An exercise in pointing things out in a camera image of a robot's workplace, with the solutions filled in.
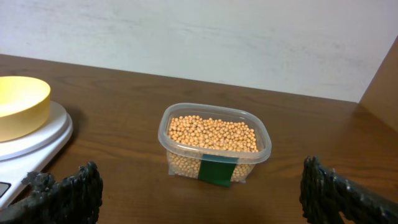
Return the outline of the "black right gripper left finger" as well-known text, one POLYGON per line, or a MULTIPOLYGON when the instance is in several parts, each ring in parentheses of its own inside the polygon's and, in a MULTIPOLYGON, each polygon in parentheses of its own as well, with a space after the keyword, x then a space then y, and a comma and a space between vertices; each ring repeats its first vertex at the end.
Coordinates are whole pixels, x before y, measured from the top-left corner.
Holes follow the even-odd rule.
POLYGON ((28 197, 1 210, 1 223, 96 223, 102 206, 103 180, 90 161, 56 181, 50 173, 29 172, 21 181, 28 197))

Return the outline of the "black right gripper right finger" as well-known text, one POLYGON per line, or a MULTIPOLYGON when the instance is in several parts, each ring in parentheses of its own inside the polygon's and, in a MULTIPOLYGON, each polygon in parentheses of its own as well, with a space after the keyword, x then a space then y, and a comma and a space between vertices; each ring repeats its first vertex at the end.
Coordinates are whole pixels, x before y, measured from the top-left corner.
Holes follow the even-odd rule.
POLYGON ((397 224, 397 204, 323 167, 316 157, 303 162, 299 202, 308 223, 397 224))

